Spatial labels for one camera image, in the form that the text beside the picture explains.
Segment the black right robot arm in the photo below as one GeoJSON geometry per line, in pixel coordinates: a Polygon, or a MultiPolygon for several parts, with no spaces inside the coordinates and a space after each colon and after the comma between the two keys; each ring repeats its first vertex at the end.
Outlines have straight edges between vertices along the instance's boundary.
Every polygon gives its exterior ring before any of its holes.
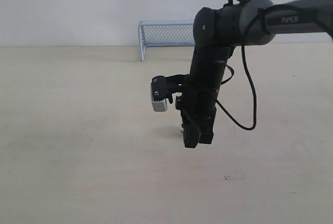
{"type": "Polygon", "coordinates": [[[194,20],[195,48],[190,71],[177,80],[186,148],[210,144],[225,68],[236,47],[269,43],[277,34],[332,34],[332,0],[240,0],[215,10],[201,9],[194,20]]]}

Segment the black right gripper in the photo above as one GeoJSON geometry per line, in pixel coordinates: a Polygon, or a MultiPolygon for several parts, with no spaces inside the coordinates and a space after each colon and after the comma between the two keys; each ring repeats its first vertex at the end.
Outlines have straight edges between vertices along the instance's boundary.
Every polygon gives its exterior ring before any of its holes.
{"type": "Polygon", "coordinates": [[[217,95],[197,83],[183,85],[181,95],[176,97],[175,108],[181,113],[185,148],[212,143],[217,95]]]}

